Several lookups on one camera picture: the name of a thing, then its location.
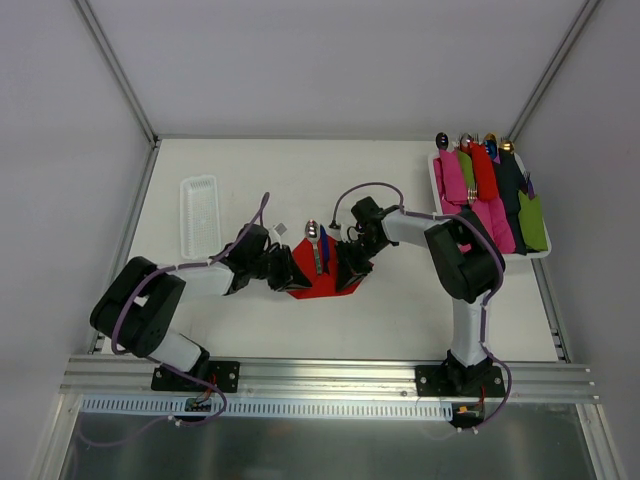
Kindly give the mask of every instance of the white vent strip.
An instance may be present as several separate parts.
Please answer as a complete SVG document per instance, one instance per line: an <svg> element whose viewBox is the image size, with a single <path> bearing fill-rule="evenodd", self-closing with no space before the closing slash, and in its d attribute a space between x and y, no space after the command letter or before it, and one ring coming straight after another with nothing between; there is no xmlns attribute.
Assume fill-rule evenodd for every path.
<svg viewBox="0 0 640 480"><path fill-rule="evenodd" d="M185 412L189 397L85 395L82 411L86 413L111 413L128 415L202 416L201 412ZM214 399L212 411L222 407L222 401ZM377 418L449 421L452 418L451 403L424 401L375 402L330 400L272 400L256 398L230 398L226 416L272 418Z"/></svg>

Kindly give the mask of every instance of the metal frame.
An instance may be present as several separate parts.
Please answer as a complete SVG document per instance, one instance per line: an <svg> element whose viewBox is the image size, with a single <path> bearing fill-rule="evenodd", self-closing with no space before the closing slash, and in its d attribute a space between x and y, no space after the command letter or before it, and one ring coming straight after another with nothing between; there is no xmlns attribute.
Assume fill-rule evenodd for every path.
<svg viewBox="0 0 640 480"><path fill-rule="evenodd" d="M160 144L89 1L73 0L73 2L143 135L152 146L143 168L139 188L128 213L116 258L109 272L110 281L126 262ZM512 140L519 136L535 108L540 104L569 52L601 3L602 0L586 0L581 6L514 122L509 132ZM176 138L176 136L164 135L162 138ZM533 261L533 266L552 334L558 339L559 358L564 361L510 363L514 376L510 402L575 404L598 478L624 479L626 476L611 441L591 371L586 365L568 363L571 361L572 352L546 266L541 261ZM94 335L89 348L90 352L95 347L96 338L97 336ZM255 358L239 359L239 361L242 364L242 373L237 398L240 399L260 398L282 402L292 399L301 402L366 400L388 404L453 400L417 397L413 368L417 364L429 362ZM46 448L36 457L36 469L32 478L57 479L59 477L63 468L64 454L69 446L85 394L142 395L149 398L153 394L150 390L153 368L150 362L132 357L100 354L73 356L61 386L55 421L45 435Z"/></svg>

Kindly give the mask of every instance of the mounting plate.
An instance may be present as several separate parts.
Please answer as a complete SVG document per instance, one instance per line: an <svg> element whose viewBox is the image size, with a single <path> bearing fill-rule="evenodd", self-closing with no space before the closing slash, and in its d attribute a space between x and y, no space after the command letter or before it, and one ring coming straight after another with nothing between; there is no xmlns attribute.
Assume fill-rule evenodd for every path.
<svg viewBox="0 0 640 480"><path fill-rule="evenodd" d="M210 360L204 378L215 375L214 385L224 393L236 393L240 379L240 362L220 362ZM154 369L151 390L155 392L202 392L205 388L190 382L164 367Z"/></svg>
<svg viewBox="0 0 640 480"><path fill-rule="evenodd" d="M429 383L440 365L417 365L415 367L416 390L419 397L480 397L480 388L485 388L485 398L504 398L505 388L500 367L491 367L473 392L456 392L449 382Z"/></svg>

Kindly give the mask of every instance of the white table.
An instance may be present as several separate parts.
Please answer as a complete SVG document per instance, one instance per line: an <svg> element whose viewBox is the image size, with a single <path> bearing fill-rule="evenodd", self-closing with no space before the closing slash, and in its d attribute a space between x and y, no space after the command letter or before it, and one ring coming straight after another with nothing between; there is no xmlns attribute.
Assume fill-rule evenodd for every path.
<svg viewBox="0 0 640 480"><path fill-rule="evenodd" d="M405 194L408 209L434 211L427 157L433 142L330 140L164 140L130 256L180 263L179 184L186 177L218 179L223 243L236 237L271 192L265 224L283 222L294 248L305 222L327 225L338 196L367 181L385 181ZM338 220L353 221L356 200L381 206L396 194L374 187L343 202ZM429 253L411 245L387 248L354 295L295 300L253 281L238 294L179 306L172 327L216 356L403 359L444 358L452 338L452 304ZM491 306L489 339L505 360L556 361L533 269L510 262Z"/></svg>

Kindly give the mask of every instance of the red napkin in bin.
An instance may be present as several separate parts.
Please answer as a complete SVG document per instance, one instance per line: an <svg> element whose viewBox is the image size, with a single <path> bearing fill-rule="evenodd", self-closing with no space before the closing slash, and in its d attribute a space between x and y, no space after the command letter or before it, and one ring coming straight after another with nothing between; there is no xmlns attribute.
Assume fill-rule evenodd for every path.
<svg viewBox="0 0 640 480"><path fill-rule="evenodd" d="M318 298L318 297L338 297L343 295L350 295L356 291L356 288L360 285L360 282L355 285L351 285L349 288L344 289L342 292L336 292L336 279L338 278L338 259L336 257L336 241L327 235L329 242L329 273L323 273L322 275L316 274L316 262L313 257L313 247L311 242L306 238L300 242L300 244L293 250L293 258L302 270L302 273L312 283L311 288L305 290L296 290L288 292L289 295L299 300L304 298ZM324 265L324 259L322 258L322 249L320 248L320 259Z"/></svg>

